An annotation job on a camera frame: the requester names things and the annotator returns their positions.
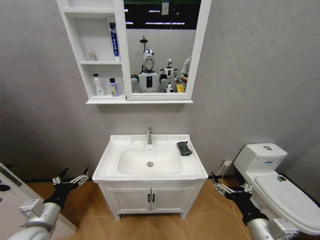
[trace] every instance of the toilet seat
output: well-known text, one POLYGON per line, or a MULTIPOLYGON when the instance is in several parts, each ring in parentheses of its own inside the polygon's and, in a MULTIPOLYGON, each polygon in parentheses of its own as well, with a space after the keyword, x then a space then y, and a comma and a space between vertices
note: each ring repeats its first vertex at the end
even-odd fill
POLYGON ((257 176, 254 181, 279 216, 287 217, 304 233, 320 234, 320 208, 291 181, 274 174, 257 176))

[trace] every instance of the faucet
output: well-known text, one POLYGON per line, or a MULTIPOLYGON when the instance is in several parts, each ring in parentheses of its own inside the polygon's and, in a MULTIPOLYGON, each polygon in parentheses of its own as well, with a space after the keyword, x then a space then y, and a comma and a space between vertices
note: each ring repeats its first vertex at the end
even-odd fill
POLYGON ((146 144, 148 145, 152 145, 152 139, 151 139, 151 135, 152 135, 152 128, 148 127, 148 129, 146 130, 146 134, 148 136, 148 141, 146 144))

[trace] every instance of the white bottle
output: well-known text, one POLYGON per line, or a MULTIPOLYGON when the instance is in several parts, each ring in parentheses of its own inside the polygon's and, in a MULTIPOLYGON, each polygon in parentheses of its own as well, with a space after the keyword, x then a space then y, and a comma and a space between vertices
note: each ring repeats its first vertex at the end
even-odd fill
POLYGON ((96 86, 96 94, 99 96, 99 97, 102 97, 105 95, 105 92, 104 92, 104 89, 102 88, 101 86, 101 82, 100 82, 100 79, 98 78, 99 74, 98 73, 95 73, 93 74, 94 76, 94 83, 95 83, 95 86, 96 86))

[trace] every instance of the cabinet door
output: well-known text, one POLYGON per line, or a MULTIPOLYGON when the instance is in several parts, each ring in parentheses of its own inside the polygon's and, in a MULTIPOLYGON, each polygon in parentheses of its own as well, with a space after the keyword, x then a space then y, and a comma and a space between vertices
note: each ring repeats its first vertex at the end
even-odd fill
POLYGON ((150 211, 150 188, 117 188, 108 189, 108 191, 119 214, 150 211))
POLYGON ((194 188, 152 188, 151 211, 182 213, 194 188))

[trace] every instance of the sink basin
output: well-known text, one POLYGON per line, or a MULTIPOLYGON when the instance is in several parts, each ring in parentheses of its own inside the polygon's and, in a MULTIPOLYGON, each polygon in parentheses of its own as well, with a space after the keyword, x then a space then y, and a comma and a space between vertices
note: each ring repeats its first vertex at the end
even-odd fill
POLYGON ((127 175, 165 175, 180 173, 183 165, 177 149, 145 147, 124 150, 117 169, 127 175))
POLYGON ((111 135, 92 179, 165 180, 205 179, 208 175, 187 134, 153 134, 152 145, 147 135, 111 135), (192 151, 181 156, 178 142, 187 141, 192 151))

